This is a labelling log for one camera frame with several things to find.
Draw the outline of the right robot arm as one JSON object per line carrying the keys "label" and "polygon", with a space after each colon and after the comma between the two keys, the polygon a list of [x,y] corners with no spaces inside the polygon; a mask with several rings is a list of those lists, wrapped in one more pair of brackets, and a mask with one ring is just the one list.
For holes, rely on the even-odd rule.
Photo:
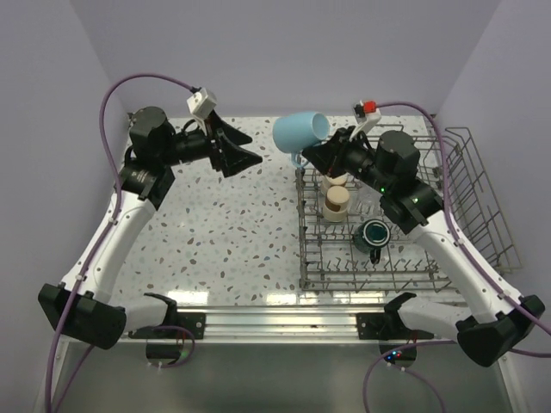
{"label": "right robot arm", "polygon": [[384,307],[388,335],[430,332],[458,343],[468,358],[489,367],[532,331],[545,305],[496,272],[460,230],[449,203],[418,178],[420,153],[410,135],[385,132],[371,147],[340,128],[301,154],[324,176],[348,173],[379,192],[384,215],[437,262],[467,303],[461,310],[402,293]]}

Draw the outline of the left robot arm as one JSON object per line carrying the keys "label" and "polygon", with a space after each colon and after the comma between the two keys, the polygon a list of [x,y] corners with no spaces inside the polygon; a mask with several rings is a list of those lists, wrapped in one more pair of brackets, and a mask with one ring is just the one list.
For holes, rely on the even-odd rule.
{"label": "left robot arm", "polygon": [[262,162],[246,150],[252,138],[230,126],[215,112],[196,126],[177,131],[163,109],[142,108],[130,120],[130,146],[125,152],[108,210],[89,246],[57,285],[44,285],[38,301],[50,325],[61,334],[96,348],[112,348],[133,330],[150,328],[159,337],[178,330],[176,302],[147,293],[136,305],[110,300],[121,266],[137,236],[159,209],[175,181],[173,167],[208,159],[225,177]]}

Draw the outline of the light blue mug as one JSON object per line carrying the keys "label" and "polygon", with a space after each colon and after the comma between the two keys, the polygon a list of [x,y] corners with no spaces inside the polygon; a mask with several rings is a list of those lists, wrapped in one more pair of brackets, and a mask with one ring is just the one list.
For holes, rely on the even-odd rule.
{"label": "light blue mug", "polygon": [[278,118],[272,128],[275,147],[288,154],[296,168],[305,168],[309,162],[300,161],[301,152],[320,145],[329,135],[330,122],[319,112],[301,112]]}

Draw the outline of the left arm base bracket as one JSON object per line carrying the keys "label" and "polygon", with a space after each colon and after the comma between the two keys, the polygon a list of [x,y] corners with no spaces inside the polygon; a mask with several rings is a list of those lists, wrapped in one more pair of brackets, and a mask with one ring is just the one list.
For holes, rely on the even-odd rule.
{"label": "left arm base bracket", "polygon": [[207,326],[207,316],[204,312],[178,312],[173,324],[188,330],[196,340],[202,340]]}

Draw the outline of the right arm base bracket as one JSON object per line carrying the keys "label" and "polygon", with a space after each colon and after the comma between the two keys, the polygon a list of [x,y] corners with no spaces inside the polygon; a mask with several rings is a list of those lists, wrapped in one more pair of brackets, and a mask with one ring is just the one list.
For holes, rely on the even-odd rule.
{"label": "right arm base bracket", "polygon": [[360,340],[386,341],[387,317],[383,312],[358,312],[356,331]]}

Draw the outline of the dark teal mug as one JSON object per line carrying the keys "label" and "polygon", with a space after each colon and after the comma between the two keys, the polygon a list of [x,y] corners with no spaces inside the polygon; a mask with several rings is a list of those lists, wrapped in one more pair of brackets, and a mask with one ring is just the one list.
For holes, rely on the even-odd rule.
{"label": "dark teal mug", "polygon": [[390,227],[381,219],[368,219],[359,225],[353,234],[354,246],[363,254],[369,255],[372,264],[381,260],[381,251],[391,238]]}

